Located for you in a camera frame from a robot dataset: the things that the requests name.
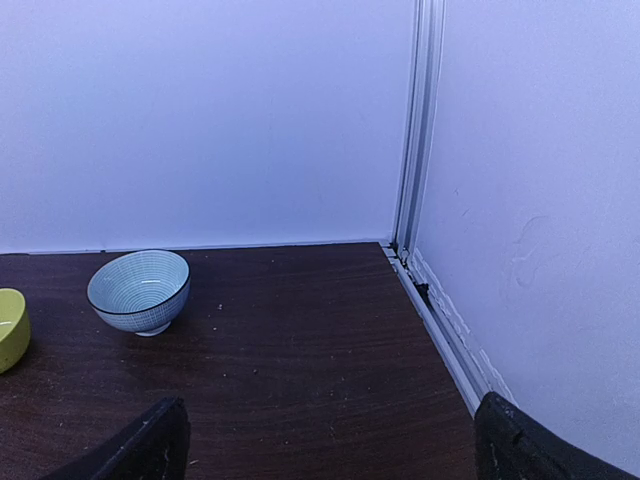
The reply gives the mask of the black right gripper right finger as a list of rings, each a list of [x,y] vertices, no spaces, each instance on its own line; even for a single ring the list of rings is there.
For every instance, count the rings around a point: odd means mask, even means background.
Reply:
[[[564,441],[501,395],[484,395],[474,415],[479,479],[632,479]]]

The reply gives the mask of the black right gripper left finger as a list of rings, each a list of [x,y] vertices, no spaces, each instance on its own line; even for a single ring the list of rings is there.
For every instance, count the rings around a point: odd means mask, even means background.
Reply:
[[[183,479],[191,426],[184,400],[165,397],[47,479]]]

